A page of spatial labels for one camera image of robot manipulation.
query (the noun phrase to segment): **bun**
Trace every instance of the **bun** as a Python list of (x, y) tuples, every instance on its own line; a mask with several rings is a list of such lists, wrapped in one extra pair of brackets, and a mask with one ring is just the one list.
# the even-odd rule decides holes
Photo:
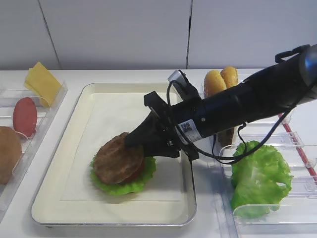
[(94, 171), (105, 184), (126, 182), (135, 173), (141, 173), (138, 169), (144, 160), (143, 147), (126, 148), (124, 138), (127, 135), (128, 132), (124, 132), (115, 136), (96, 155)]
[(204, 90), (207, 97), (226, 90), (226, 84), (218, 70), (211, 70), (206, 74), (204, 80)]
[(234, 87), (238, 84), (238, 72), (236, 68), (227, 66), (220, 72), (220, 75), (222, 76), (227, 88)]
[(19, 136), (13, 129), (0, 126), (0, 183), (7, 184), (12, 170), (22, 155)]
[[(227, 66), (221, 72), (218, 70), (209, 71), (204, 80), (204, 91), (207, 97), (213, 96), (227, 88), (234, 87), (238, 84), (237, 69)], [(218, 142), (222, 147), (232, 144), (235, 128), (221, 131), (217, 134)]]

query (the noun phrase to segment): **white wall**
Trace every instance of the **white wall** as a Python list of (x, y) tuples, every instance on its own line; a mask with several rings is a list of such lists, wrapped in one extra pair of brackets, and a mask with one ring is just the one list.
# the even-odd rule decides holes
[(189, 68), (259, 68), (317, 44), (317, 0), (194, 0)]
[(41, 61), (58, 69), (36, 0), (0, 1), (0, 70), (29, 69)]
[(185, 68), (190, 0), (40, 0), (62, 68)]
[[(63, 69), (266, 67), (317, 44), (317, 0), (39, 0)], [(0, 1), (0, 70), (57, 58), (38, 0)]]

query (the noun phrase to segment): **black cable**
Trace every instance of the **black cable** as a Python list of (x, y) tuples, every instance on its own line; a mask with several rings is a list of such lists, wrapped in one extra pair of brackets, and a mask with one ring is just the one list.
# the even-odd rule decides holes
[(244, 122), (241, 126), (239, 126), (238, 130), (237, 130), (237, 134), (238, 137), (240, 138), (240, 140), (243, 142), (244, 144), (244, 151), (243, 154), (247, 152), (248, 148), (247, 148), (247, 143), (244, 141), (244, 139), (242, 138), (242, 136), (240, 135), (240, 131), (245, 128), (247, 126), (247, 124)]
[[(258, 149), (261, 148), (261, 146), (263, 146), (267, 141), (268, 139), (272, 136), (272, 134), (274, 133), (274, 131), (276, 130), (276, 128), (279, 126), (279, 124), (287, 117), (287, 115), (297, 106), (297, 104), (304, 98), (304, 96), (314, 87), (314, 85), (317, 83), (317, 79), (311, 83), (309, 85), (309, 87), (307, 88), (306, 91), (304, 91), (303, 94), (301, 94), (297, 100), (294, 101), (294, 103), (284, 112), (284, 114), (279, 118), (279, 120), (277, 120), (277, 122), (273, 125), (273, 127), (271, 128), (271, 130), (268, 132), (268, 134), (265, 136), (265, 138), (258, 144), (256, 145), (254, 148), (252, 148), (251, 150), (241, 154), (241, 155), (238, 155), (238, 156), (232, 156), (232, 157), (222, 157), (222, 156), (217, 156), (217, 155), (213, 155), (213, 154), (210, 154), (210, 153), (207, 153), (206, 151), (203, 151), (201, 150), (200, 148), (196, 147), (194, 145), (193, 142), (191, 142), (188, 137), (185, 135), (185, 133), (181, 130), (181, 128), (179, 127), (175, 117), (174, 117), (174, 114), (173, 114), (173, 111), (172, 111), (172, 107), (171, 107), (171, 103), (170, 103), (170, 88), (172, 87), (173, 83), (176, 83), (178, 84), (181, 88), (184, 88), (183, 85), (181, 85), (179, 82), (173, 80), (173, 81), (170, 81), (168, 87), (167, 87), (167, 91), (166, 91), (166, 98), (167, 98), (167, 104), (168, 104), (168, 109), (169, 109), (169, 114), (170, 114), (170, 117), (171, 117), (171, 120), (172, 120), (172, 123), (174, 124), (174, 126), (177, 128), (177, 130), (179, 131), (179, 133), (182, 135), (182, 137), (184, 138), (184, 140), (188, 143), (188, 145), (190, 147), (192, 147), (193, 149), (195, 149), (196, 151), (198, 151), (199, 153), (205, 155), (205, 156), (208, 156), (208, 157), (211, 157), (211, 158), (214, 158), (216, 159), (217, 161), (219, 161), (220, 163), (222, 164), (228, 164), (228, 165), (232, 165), (232, 164), (235, 164), (237, 162), (239, 162), (240, 160), (242, 160), (244, 157), (248, 156), (248, 155), (251, 155), (252, 153), (254, 153), (255, 151), (257, 151)], [(222, 162), (220, 160), (232, 160), (230, 162)]]
[(212, 155), (214, 155), (214, 146), (216, 145), (216, 141), (217, 141), (217, 134), (213, 135), (213, 141), (212, 141), (212, 149), (211, 149), (211, 153)]

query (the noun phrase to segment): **metal tray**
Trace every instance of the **metal tray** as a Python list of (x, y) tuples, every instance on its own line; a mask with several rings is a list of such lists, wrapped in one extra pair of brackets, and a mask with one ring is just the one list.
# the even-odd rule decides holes
[[(77, 102), (31, 207), (45, 226), (175, 226), (192, 221), (196, 197), (185, 154), (156, 157), (157, 171), (144, 191), (108, 196), (91, 182), (89, 163), (114, 136), (132, 131), (148, 115), (143, 96), (156, 91), (166, 100), (166, 83), (95, 83)], [(181, 101), (171, 92), (172, 103)]]

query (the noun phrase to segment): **lettuce leaf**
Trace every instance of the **lettuce leaf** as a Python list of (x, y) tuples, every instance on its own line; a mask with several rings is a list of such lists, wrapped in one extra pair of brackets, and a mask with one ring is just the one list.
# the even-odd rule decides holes
[[(257, 141), (247, 142), (247, 150), (258, 145)], [(233, 154), (243, 154), (245, 145), (239, 144)], [(234, 194), (231, 199), (232, 209), (247, 204), (280, 204), (291, 188), (293, 176), (289, 175), (287, 162), (273, 146), (263, 145), (253, 154), (246, 156), (232, 165), (231, 184)], [(258, 218), (278, 206), (250, 206), (234, 212), (235, 215), (247, 218)]]
[(92, 162), (90, 163), (90, 166), (92, 167), (90, 172), (90, 178), (92, 179), (95, 186), (105, 191), (109, 195), (118, 196), (118, 195), (128, 194), (131, 192), (142, 191), (144, 189), (145, 184), (151, 178), (153, 178), (153, 173), (156, 171), (155, 158), (146, 157), (145, 166), (142, 173), (139, 175), (139, 177), (137, 177), (132, 182), (125, 183), (125, 184), (105, 184), (98, 178), (98, 176), (93, 170), (95, 158), (96, 156), (93, 158)]

